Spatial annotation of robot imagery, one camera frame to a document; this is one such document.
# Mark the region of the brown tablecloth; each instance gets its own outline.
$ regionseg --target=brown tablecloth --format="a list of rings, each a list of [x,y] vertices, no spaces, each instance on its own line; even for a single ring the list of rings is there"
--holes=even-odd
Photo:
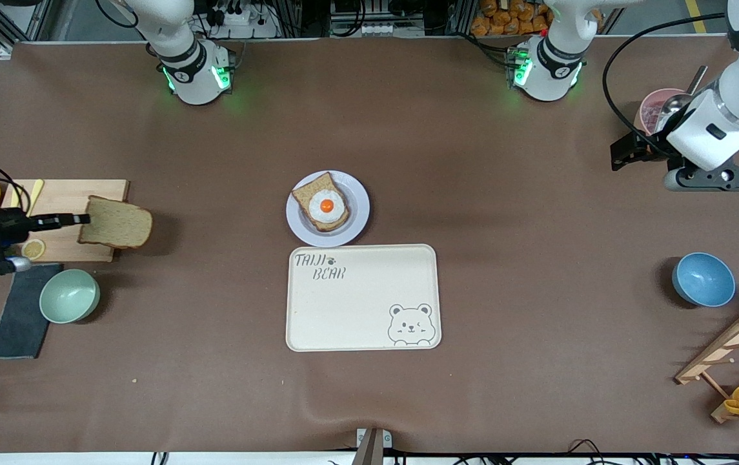
[[[18,45],[0,62],[0,165],[130,179],[155,227],[84,267],[103,288],[93,321],[0,360],[0,451],[328,450],[381,426],[411,451],[739,452],[739,421],[708,416],[717,394],[671,380],[739,315],[739,194],[665,191],[662,163],[611,171],[625,129],[600,74],[619,44],[597,39],[578,86],[538,103],[460,39],[253,43],[234,94],[199,108],[142,45]],[[611,86],[632,116],[732,60],[722,37],[642,39]],[[284,206],[325,169],[367,186],[356,243],[437,251],[439,347],[286,347],[301,242]],[[691,251],[729,263],[731,304],[677,300],[671,266]],[[724,384],[734,357],[711,368]]]

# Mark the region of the bread slice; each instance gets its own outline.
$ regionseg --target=bread slice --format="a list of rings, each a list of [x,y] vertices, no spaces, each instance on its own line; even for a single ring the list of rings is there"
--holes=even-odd
[[[343,198],[343,214],[340,215],[340,218],[338,218],[334,223],[320,223],[320,221],[315,220],[315,218],[313,218],[309,213],[310,200],[312,200],[312,197],[315,194],[323,189],[336,191],[337,194],[340,195],[340,198]],[[324,174],[320,174],[320,176],[313,180],[313,182],[310,182],[307,185],[302,185],[292,191],[292,196],[298,201],[301,206],[301,210],[303,210],[303,214],[307,215],[307,218],[309,218],[309,221],[311,221],[315,226],[315,229],[322,233],[328,233],[339,229],[339,227],[349,219],[349,206],[346,204],[346,196],[343,195],[343,192],[340,191],[340,189],[338,189],[338,186],[334,185],[334,182],[332,182],[332,175],[328,171]]]
[[[91,215],[91,223],[79,230],[80,244],[136,249],[148,241],[154,224],[150,211],[97,195],[89,195],[86,213]]]

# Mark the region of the gray towel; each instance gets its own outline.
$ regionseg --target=gray towel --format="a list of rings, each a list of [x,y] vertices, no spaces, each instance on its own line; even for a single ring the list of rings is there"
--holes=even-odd
[[[0,317],[0,358],[36,358],[48,331],[48,320],[39,311],[39,294],[61,264],[39,265],[16,273]]]

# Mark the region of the bear illustration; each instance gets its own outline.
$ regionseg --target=bear illustration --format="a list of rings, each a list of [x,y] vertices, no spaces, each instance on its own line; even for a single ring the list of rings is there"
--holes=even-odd
[[[432,307],[428,304],[420,304],[417,309],[405,309],[399,304],[394,304],[389,309],[389,315],[392,315],[389,338],[396,346],[417,346],[422,342],[428,345],[435,337],[435,327],[429,318],[432,315]]]

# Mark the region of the green led light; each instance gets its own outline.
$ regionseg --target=green led light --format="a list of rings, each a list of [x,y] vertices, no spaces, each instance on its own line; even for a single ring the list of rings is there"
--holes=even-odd
[[[524,85],[527,82],[527,76],[529,76],[529,72],[532,70],[532,60],[526,59],[525,62],[523,62],[523,65],[518,68],[516,71],[516,79],[514,82],[516,85]]]
[[[168,88],[170,88],[171,91],[174,92],[174,83],[171,82],[171,76],[168,75],[168,71],[166,71],[166,68],[163,68],[163,74],[165,74],[165,79],[168,80]]]
[[[218,70],[218,68],[212,66],[212,74],[215,76],[217,85],[219,85],[220,88],[228,87],[228,71],[223,70],[222,68]]]
[[[579,63],[578,67],[576,67],[576,70],[573,71],[573,80],[570,81],[570,87],[576,85],[576,82],[578,82],[578,72],[582,70],[582,64]]]

